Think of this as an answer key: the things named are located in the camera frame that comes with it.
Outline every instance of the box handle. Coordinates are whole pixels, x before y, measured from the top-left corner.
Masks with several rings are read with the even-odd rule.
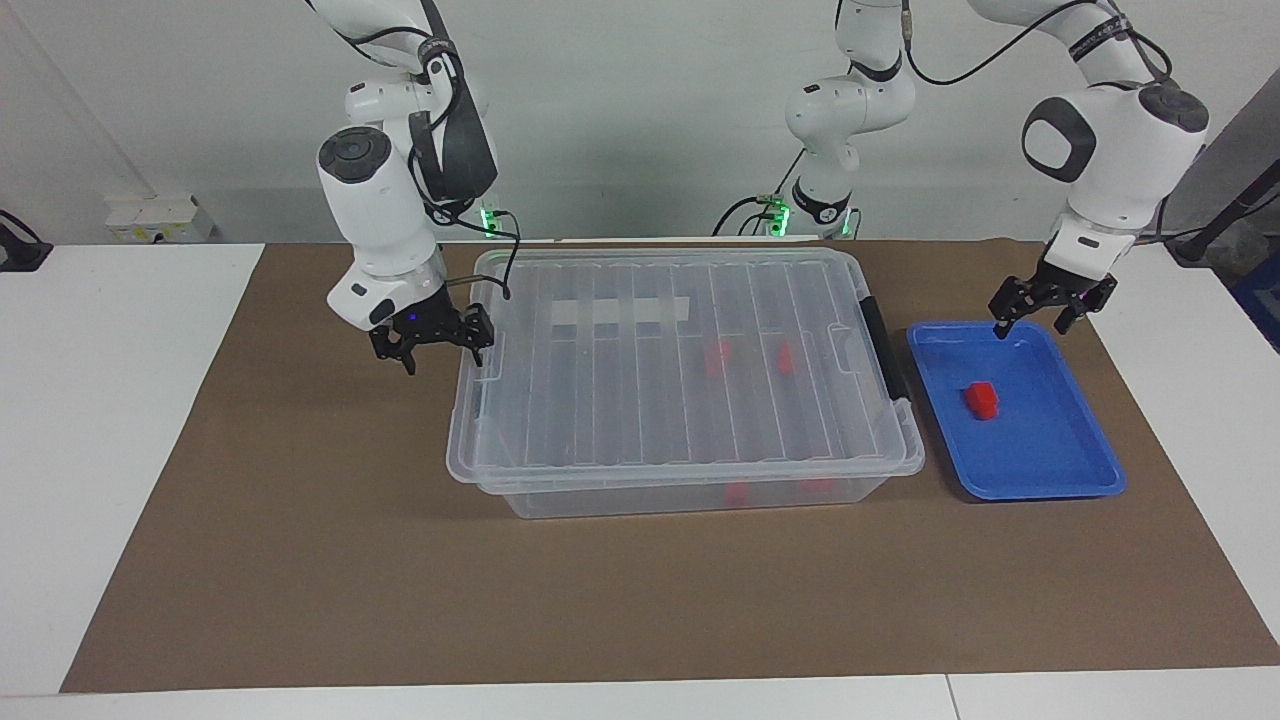
[[[858,304],[863,309],[863,319],[867,320],[867,329],[872,336],[872,346],[876,347],[876,360],[879,363],[881,373],[884,375],[884,387],[892,400],[910,400],[906,392],[906,375],[902,366],[897,364],[893,347],[888,342],[888,331],[884,328],[884,316],[881,315],[879,305],[874,295],[868,295]]]

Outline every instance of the plastic storage box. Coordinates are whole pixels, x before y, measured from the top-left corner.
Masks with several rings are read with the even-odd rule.
[[[847,255],[526,251],[511,288],[472,288],[497,337],[463,359],[447,461],[522,518],[856,502],[924,464]]]

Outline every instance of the power outlet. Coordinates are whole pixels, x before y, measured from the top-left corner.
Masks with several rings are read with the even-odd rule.
[[[120,242],[209,242],[218,228],[191,195],[180,197],[108,199],[106,229]]]

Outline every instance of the brown paper mat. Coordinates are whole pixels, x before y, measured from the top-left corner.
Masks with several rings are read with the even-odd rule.
[[[1039,252],[844,247],[908,368]],[[530,521],[444,470],[458,351],[410,379],[328,310],[349,256],[265,251],[64,692],[1280,664],[1088,323],[1119,497],[968,501],[913,378],[928,465],[858,505]]]

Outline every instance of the black clamp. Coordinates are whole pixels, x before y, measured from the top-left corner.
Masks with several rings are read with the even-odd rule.
[[[1009,337],[1014,323],[1043,307],[1062,307],[1053,329],[1066,334],[1076,320],[1102,310],[1115,288],[1111,275],[1094,282],[1041,260],[1030,279],[1005,278],[987,309],[996,318],[996,337],[1001,340]]]
[[[390,337],[392,331],[398,336],[394,340]],[[476,366],[483,368],[480,351],[494,343],[493,320],[479,302],[460,313],[449,300],[449,291],[442,288],[431,297],[397,313],[390,327],[383,324],[369,331],[369,340],[379,360],[399,360],[404,372],[411,375],[417,372],[413,348],[434,342],[466,347]]]

